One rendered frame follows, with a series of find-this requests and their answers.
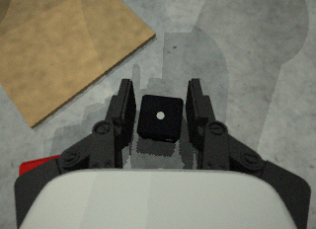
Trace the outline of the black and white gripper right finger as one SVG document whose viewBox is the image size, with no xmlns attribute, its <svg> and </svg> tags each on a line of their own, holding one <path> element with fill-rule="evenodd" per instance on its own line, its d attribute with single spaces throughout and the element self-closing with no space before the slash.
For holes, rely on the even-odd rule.
<svg viewBox="0 0 316 229">
<path fill-rule="evenodd" d="M 297 229 L 307 229 L 309 184 L 263 160 L 256 151 L 228 134 L 227 126 L 215 119 L 210 97 L 202 94 L 199 79 L 189 80 L 186 115 L 190 143 L 198 150 L 197 170 L 242 172 L 267 182 L 280 195 Z"/>
</svg>

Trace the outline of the red die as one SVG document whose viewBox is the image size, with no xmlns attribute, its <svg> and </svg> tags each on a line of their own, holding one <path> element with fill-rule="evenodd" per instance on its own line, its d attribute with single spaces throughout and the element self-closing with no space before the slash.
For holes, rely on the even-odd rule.
<svg viewBox="0 0 316 229">
<path fill-rule="evenodd" d="M 52 159 L 52 158 L 58 158 L 59 155 L 56 155 L 56 156 L 51 156 L 51 157 L 46 157 L 46 158 L 42 158 L 42 159 L 37 159 L 37 160 L 33 160 L 33 161 L 28 161 L 28 162 L 23 162 L 21 165 L 20 165 L 20 171 L 19 171 L 19 177 L 24 174 L 26 171 L 38 166 L 38 165 L 41 165 L 42 163 Z"/>
</svg>

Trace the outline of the black die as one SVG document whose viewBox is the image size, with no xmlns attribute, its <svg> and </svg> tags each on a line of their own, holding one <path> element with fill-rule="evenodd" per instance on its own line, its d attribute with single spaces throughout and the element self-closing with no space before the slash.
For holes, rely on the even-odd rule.
<svg viewBox="0 0 316 229">
<path fill-rule="evenodd" d="M 136 132 L 146 140 L 176 143 L 181 137 L 184 101 L 144 95 Z"/>
</svg>

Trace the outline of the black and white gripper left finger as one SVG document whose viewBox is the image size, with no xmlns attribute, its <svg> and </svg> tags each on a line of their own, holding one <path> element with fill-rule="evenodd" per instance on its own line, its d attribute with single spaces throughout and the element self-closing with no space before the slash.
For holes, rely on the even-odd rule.
<svg viewBox="0 0 316 229">
<path fill-rule="evenodd" d="M 124 147 L 131 142 L 136 102 L 132 81 L 121 79 L 105 120 L 92 133 L 53 158 L 22 174 L 14 183 L 17 229 L 44 186 L 61 174 L 83 169 L 122 169 Z M 116 152 L 117 150 L 117 152 Z"/>
</svg>

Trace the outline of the tan flat mat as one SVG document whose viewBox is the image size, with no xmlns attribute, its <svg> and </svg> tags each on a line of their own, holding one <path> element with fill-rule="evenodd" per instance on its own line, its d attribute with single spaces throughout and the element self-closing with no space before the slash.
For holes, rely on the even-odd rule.
<svg viewBox="0 0 316 229">
<path fill-rule="evenodd" d="M 0 0 L 0 84 L 35 128 L 155 37 L 121 0 Z"/>
</svg>

